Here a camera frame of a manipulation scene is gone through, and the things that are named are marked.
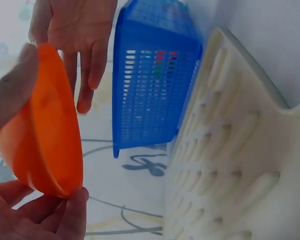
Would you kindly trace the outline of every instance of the hand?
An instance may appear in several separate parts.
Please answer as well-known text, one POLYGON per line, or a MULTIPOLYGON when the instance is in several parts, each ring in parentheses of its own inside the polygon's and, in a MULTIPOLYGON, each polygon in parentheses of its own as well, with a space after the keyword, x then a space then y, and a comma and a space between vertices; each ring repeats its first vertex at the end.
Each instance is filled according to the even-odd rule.
MULTIPOLYGON (((38 51, 26 44, 17 65, 0 80, 0 129, 29 99, 38 73, 38 51)), ((20 181, 0 183, 0 240, 83 240, 86 232, 86 189, 68 201, 43 195, 12 209, 33 190, 20 181)))
POLYGON ((79 113, 90 110, 94 90, 104 74, 116 7, 117 0, 36 0, 34 4, 29 38, 36 44, 49 41, 62 50, 72 91, 80 53, 79 113))

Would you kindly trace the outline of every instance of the orange bowl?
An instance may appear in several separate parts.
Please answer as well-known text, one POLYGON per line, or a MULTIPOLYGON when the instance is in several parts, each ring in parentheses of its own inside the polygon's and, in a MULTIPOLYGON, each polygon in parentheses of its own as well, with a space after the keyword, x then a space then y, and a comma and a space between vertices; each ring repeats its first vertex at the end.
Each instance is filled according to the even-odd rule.
POLYGON ((24 184, 68 198, 83 183, 76 108, 57 51, 45 43, 38 53, 34 90, 22 110, 0 130, 0 156, 24 184))

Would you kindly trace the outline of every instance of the blue plastic basket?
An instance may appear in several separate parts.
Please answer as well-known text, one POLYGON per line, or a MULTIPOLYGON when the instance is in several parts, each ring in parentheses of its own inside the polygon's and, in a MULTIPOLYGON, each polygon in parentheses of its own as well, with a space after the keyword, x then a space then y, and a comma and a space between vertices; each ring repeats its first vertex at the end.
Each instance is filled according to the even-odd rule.
POLYGON ((170 142, 177 133, 203 48, 178 0, 131 0, 116 23, 113 154, 170 142))

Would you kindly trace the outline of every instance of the finger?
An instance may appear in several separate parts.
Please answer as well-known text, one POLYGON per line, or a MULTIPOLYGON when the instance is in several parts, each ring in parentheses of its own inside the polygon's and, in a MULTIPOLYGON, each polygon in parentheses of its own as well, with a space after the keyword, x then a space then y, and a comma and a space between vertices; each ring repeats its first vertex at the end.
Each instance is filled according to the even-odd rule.
POLYGON ((94 90, 89 87, 89 75, 91 70, 91 52, 80 53, 81 62, 81 86, 77 103, 77 111, 86 114, 91 108, 94 90))
POLYGON ((43 195, 21 206, 18 212, 35 224, 39 224, 46 217, 53 214, 62 201, 61 198, 43 195))
POLYGON ((39 45, 48 41, 48 29, 52 16, 49 0, 35 1, 28 34, 33 44, 39 45))
POLYGON ((62 239, 83 240, 87 224, 88 191, 84 188, 73 191, 67 201, 63 218, 56 234, 62 239))
POLYGON ((72 94, 75 94, 75 87, 77 81, 77 57, 77 53, 62 52, 62 60, 70 81, 72 94))
POLYGON ((108 39, 104 42, 95 42, 92 46, 91 70, 89 75, 89 86, 97 89, 104 75, 108 57, 108 39))
POLYGON ((28 196, 33 191, 32 188, 24 185, 19 180, 0 183, 0 195, 11 207, 20 203, 24 197, 28 196))
POLYGON ((37 48, 25 44, 17 65, 0 79, 0 129, 13 118, 30 98, 38 74, 37 48))
POLYGON ((63 218, 67 207, 67 201, 63 201, 60 207, 58 207, 53 214, 45 218, 40 225, 49 232, 56 233, 61 219, 63 218))

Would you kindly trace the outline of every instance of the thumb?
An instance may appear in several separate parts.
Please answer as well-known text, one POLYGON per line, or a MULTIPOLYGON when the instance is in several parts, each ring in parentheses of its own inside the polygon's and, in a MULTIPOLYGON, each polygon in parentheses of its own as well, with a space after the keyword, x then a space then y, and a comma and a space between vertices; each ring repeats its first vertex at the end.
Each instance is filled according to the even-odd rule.
POLYGON ((75 190, 66 203, 56 234, 64 240, 83 240, 87 226, 87 189, 75 190))
POLYGON ((39 67, 37 48, 26 43, 14 68, 0 79, 0 129, 30 98, 39 67))

